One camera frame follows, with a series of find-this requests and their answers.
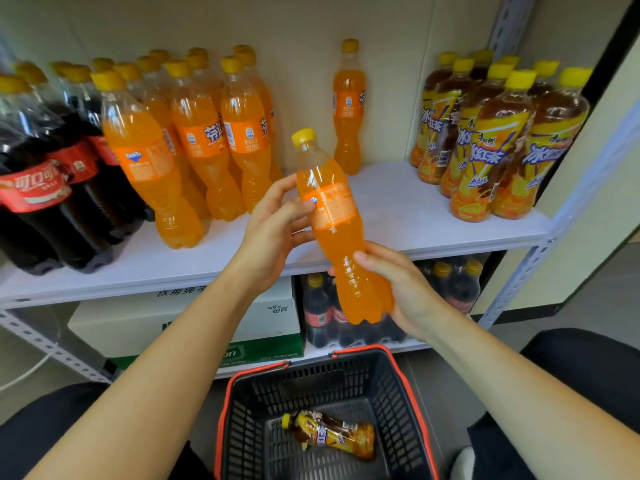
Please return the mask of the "green cardboard box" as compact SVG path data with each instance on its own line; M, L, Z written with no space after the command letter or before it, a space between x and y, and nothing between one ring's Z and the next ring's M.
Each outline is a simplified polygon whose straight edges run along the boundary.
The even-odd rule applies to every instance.
M119 369L126 369L157 337L145 342L136 341L113 349L110 352L102 352L102 355L113 362ZM262 339L242 340L229 343L225 355L221 361L221 368L237 365L253 364L260 362L273 362L290 358L302 357L305 341L300 332L277 337Z

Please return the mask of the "cluster of small cola bottles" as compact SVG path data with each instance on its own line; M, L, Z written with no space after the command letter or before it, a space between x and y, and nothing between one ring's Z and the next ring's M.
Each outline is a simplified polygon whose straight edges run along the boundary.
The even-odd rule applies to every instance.
M414 262L431 288L450 306L468 315L481 293L484 263L473 255ZM375 323L348 322L337 294L334 277L312 273L303 277L303 313L307 343L316 348L402 343L409 335L389 314Z

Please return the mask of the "person's right leg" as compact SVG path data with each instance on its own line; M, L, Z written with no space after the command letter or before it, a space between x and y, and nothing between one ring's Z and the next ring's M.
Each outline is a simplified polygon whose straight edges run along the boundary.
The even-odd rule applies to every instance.
M640 435L640 350L577 328L536 334L521 355ZM466 480L536 480L491 414L468 429Z

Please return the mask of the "grey metal shelving rack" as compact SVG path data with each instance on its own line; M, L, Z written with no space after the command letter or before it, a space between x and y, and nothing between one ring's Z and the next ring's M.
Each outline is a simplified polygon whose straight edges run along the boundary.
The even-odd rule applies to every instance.
M148 48L227 55L251 45L276 106L278 158L292 171L291 135L316 130L332 151L331 87L343 39L360 41L367 74L364 167L350 177L366 238L412 258L530 247L550 231L539 211L478 225L449 213L407 158L419 94L437 55L494 46L561 66L595 64L632 0L0 0L0 54L37 63L82 56L132 59Z

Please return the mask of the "row of orange soda bottles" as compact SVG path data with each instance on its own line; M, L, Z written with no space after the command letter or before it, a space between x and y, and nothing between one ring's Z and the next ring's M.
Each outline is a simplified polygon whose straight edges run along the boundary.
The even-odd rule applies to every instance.
M203 240L203 220L232 222L248 209L229 170L229 142L214 99L193 80L187 62L165 66L173 80L169 104L161 95L134 96L131 81L145 81L136 65L90 76L102 97L100 121L109 149L154 211L162 241L180 250Z

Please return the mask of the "row of large cola bottles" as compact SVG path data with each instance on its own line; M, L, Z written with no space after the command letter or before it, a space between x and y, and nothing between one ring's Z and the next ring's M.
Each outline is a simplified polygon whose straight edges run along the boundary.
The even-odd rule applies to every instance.
M43 239L63 266L92 274L113 247L153 222L99 127L64 97L37 90L32 64L0 72L0 202Z

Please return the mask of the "group of iced tea bottles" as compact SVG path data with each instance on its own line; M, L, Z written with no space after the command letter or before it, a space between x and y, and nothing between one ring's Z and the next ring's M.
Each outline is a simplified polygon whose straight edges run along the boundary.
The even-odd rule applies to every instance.
M593 68L568 66L554 80L558 60L528 70L519 61L494 62L491 50L443 52L425 79L409 163L462 221L526 216L588 117L582 91Z

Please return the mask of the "person's right hand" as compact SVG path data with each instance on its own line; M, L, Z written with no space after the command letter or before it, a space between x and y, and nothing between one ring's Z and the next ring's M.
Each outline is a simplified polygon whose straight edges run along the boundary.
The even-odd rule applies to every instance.
M370 250L391 249L365 241L364 252ZM443 324L444 319L456 313L430 286L414 263L401 252L396 251L396 278L386 281L391 286L394 298L391 318L416 339L428 343L434 338L437 325Z

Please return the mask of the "orange soda bottle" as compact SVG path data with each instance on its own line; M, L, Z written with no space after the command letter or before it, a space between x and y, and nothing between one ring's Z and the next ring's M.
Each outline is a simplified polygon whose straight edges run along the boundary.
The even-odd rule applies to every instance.
M351 324L378 323L394 306L391 286L382 276L356 263L365 251L364 224L348 177L319 147L316 133L305 128L292 135L298 150L297 188L302 201L313 202L309 215L316 241L334 268L340 306Z
M333 157L347 175L362 165L359 131L364 120L366 74L359 62L359 40L344 39L333 78L333 125L337 144Z

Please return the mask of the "person's left forearm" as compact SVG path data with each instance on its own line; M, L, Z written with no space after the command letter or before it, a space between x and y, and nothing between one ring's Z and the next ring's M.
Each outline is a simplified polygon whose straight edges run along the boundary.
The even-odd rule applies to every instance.
M240 321L269 287L225 270L24 480L167 480Z

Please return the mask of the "iced tea bottle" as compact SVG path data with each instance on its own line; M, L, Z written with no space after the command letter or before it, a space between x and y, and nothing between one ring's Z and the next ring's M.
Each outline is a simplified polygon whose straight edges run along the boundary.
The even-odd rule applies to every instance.
M300 410L284 413L280 425L292 434L303 451L326 447L359 460L375 460L376 432L372 423L346 422L322 411Z

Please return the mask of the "white cardboard box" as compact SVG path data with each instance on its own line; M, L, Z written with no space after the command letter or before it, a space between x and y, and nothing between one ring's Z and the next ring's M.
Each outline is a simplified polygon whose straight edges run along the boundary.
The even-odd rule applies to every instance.
M81 301L68 328L106 358L137 356L205 289L201 285ZM300 339L300 332L294 284L284 277L254 300L230 344L294 335Z

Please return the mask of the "person's right forearm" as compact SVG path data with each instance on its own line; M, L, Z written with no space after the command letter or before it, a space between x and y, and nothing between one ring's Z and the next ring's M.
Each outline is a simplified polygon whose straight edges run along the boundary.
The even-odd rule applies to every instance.
M640 435L456 312L428 342L536 480L640 480Z

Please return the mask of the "person's left hand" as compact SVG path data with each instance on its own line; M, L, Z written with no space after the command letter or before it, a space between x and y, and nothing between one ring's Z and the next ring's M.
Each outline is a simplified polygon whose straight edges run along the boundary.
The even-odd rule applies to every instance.
M310 228L311 201L286 200L297 186L295 174L277 180L254 207L244 238L223 275L245 296L255 298L280 277L293 249L286 249L286 235Z

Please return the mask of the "person's white shoe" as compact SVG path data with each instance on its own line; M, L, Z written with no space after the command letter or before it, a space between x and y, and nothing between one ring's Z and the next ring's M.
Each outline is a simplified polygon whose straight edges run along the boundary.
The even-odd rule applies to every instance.
M448 480L473 480L475 462L473 447L462 448L452 463Z

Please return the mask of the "black shopping basket red rim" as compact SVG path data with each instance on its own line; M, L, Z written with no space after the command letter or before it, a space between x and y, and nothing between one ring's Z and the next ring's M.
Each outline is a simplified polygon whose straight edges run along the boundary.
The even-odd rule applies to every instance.
M373 425L374 459L303 448L280 423L320 411ZM384 346L331 351L236 373L218 421L216 480L440 480L412 388Z

